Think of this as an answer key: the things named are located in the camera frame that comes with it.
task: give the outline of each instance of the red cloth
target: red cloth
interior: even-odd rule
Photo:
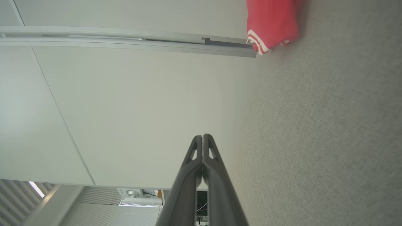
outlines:
[[[260,55],[299,38],[297,15],[303,0],[247,0],[247,43]]]

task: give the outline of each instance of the black cable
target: black cable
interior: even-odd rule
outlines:
[[[151,193],[148,193],[148,192],[144,192],[144,194],[149,194],[149,195],[152,195],[152,196],[155,196],[155,197],[157,197],[157,195],[153,195],[153,194],[151,194]]]
[[[200,222],[200,218],[198,217],[198,224],[200,225],[200,226],[208,226],[208,224],[206,224],[206,225],[201,225],[201,222]]]

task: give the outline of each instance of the gray carpet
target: gray carpet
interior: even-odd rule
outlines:
[[[308,2],[258,56],[231,177],[251,226],[402,225],[402,2]]]

